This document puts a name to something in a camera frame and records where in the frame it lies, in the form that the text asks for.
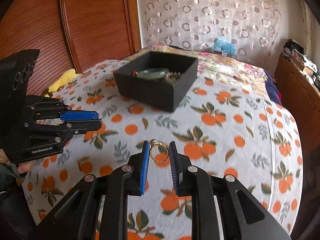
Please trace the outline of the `person's left hand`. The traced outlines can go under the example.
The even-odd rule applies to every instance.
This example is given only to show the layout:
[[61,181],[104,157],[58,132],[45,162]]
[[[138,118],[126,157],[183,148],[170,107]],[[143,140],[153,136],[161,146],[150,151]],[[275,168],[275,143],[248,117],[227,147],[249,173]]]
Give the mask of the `person's left hand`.
[[12,170],[16,174],[24,174],[24,173],[30,172],[32,170],[33,164],[34,164],[32,161],[27,162],[27,163],[22,163],[20,165],[12,164],[2,149],[0,149],[0,162],[1,162],[1,164],[7,165],[7,166],[10,165]]

